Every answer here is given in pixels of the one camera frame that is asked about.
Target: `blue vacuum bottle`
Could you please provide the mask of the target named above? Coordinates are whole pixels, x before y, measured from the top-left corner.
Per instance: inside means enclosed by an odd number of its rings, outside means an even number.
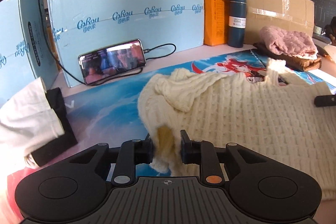
[[[241,48],[246,25],[246,0],[230,0],[229,38],[227,44]]]

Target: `bottle label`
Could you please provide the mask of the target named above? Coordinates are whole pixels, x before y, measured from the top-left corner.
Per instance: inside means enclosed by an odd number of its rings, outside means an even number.
[[[246,26],[246,18],[229,17],[229,26],[244,29]]]

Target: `cream cable-knit sweater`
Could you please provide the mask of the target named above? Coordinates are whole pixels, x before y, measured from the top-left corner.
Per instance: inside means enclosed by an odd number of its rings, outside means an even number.
[[[336,198],[336,106],[317,108],[314,98],[330,95],[326,83],[308,85],[269,60],[264,82],[243,73],[191,73],[177,69],[154,75],[140,93],[138,110],[156,147],[151,166],[172,176],[198,175],[183,165],[180,130],[217,147],[236,142],[299,169],[320,184],[323,199]],[[278,73],[290,84],[278,85]]]

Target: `white cloth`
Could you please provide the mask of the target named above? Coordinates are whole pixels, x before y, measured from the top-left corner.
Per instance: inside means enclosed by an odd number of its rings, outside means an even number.
[[[36,168],[30,153],[64,134],[45,96],[41,78],[16,93],[0,109],[0,161],[7,174]]]
[[[217,147],[235,142],[314,177],[323,199],[336,198],[336,107],[314,106],[330,95],[325,82],[308,85],[269,60],[264,82],[177,69],[154,75],[140,93],[138,111],[156,148],[152,167],[168,167],[172,176],[198,175],[197,165],[183,165],[180,130],[192,140]],[[279,86],[278,72],[290,84]]]

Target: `light blue cardboard box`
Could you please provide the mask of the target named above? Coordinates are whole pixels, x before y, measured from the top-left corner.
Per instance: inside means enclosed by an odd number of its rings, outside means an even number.
[[[143,48],[174,43],[177,51],[204,39],[204,0],[48,0],[51,26],[62,65],[83,81],[78,56],[139,38]],[[170,53],[172,46],[146,57]],[[69,87],[78,82],[66,75]]]
[[[56,63],[48,52],[38,0],[0,2],[0,107],[30,82],[42,77],[49,89],[57,77]]]

